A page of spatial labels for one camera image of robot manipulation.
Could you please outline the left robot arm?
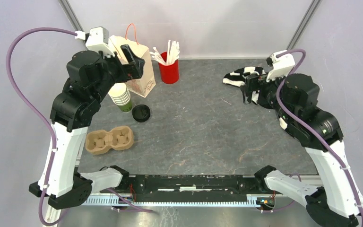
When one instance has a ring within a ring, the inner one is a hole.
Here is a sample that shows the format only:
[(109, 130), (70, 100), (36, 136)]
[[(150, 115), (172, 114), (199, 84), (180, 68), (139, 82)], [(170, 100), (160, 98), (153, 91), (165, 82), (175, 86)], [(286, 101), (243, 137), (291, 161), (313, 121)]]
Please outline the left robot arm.
[(79, 173), (80, 157), (92, 118), (101, 102), (116, 83), (139, 79), (145, 60), (132, 49), (121, 46), (127, 62), (121, 63), (117, 53), (80, 51), (67, 63), (68, 79), (52, 104), (50, 119), (55, 131), (43, 175), (29, 185), (29, 191), (39, 198), (48, 198), (48, 204), (57, 209), (82, 205), (90, 194), (113, 188), (125, 192), (130, 181), (125, 171), (111, 166), (93, 173)]

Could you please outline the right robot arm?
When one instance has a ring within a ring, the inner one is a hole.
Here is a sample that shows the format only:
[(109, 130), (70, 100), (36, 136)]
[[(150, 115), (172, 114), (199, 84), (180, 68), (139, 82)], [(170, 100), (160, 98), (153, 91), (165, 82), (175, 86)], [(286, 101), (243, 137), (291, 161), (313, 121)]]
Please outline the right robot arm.
[(363, 224), (363, 196), (346, 158), (343, 133), (337, 118), (317, 107), (319, 86), (305, 74), (274, 81), (255, 73), (243, 77), (244, 102), (273, 109), (280, 127), (305, 148), (322, 180), (322, 186), (312, 186), (266, 166), (255, 173), (255, 189), (282, 193), (323, 227)]

